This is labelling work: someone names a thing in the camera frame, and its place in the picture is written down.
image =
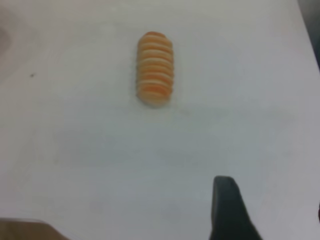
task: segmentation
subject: white table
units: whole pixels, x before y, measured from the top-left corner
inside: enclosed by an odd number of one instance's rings
[[[208,239],[235,178],[265,240],[318,240],[320,75],[295,0],[3,0],[0,216],[72,240]],[[147,31],[171,105],[135,97]]]

